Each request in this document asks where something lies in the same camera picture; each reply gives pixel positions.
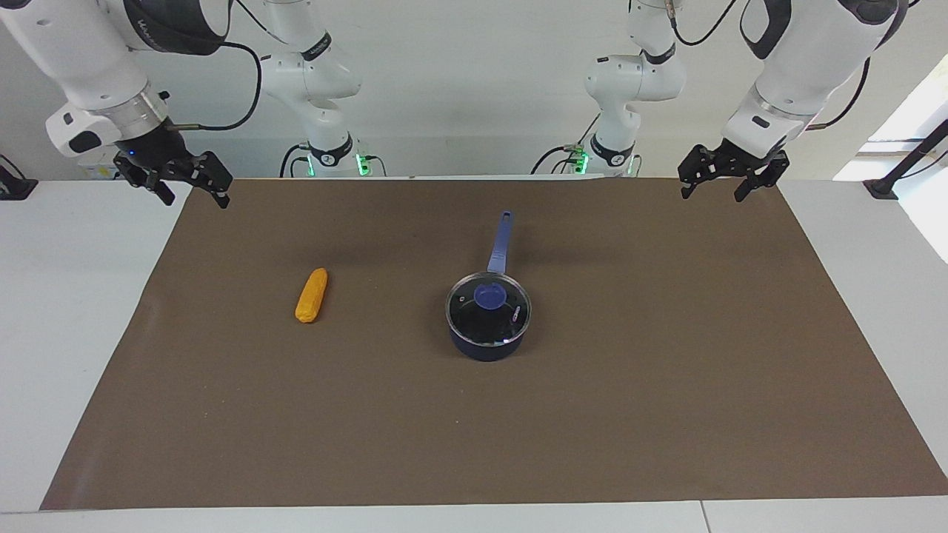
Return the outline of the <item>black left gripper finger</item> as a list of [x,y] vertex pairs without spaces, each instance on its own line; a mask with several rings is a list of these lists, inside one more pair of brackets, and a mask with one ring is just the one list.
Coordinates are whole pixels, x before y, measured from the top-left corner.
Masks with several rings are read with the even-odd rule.
[[712,170],[713,152],[704,145],[695,145],[678,165],[678,181],[681,183],[681,198],[687,200],[705,182],[714,179]]
[[738,203],[744,201],[752,191],[757,189],[774,187],[778,184],[778,180],[790,165],[791,162],[787,152],[777,152],[768,165],[763,167],[761,171],[749,171],[746,173],[744,181],[735,189],[735,201]]

